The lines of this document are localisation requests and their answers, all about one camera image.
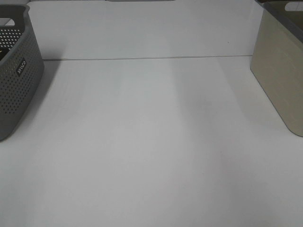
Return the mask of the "beige plastic storage basket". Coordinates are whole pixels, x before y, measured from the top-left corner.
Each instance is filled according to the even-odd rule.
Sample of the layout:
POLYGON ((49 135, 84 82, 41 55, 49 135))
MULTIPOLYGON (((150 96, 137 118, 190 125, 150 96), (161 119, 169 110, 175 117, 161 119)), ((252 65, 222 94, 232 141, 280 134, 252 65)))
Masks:
POLYGON ((303 135, 303 2, 259 0, 250 70, 290 132, 303 135))

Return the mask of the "grey perforated plastic basket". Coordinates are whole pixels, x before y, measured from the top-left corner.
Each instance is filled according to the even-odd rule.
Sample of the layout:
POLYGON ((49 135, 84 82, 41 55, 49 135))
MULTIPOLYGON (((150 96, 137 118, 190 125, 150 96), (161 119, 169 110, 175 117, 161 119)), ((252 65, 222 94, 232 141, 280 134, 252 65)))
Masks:
POLYGON ((44 62, 29 16, 30 7, 2 4, 0 17, 0 139, 11 135, 27 110, 44 73, 44 62))

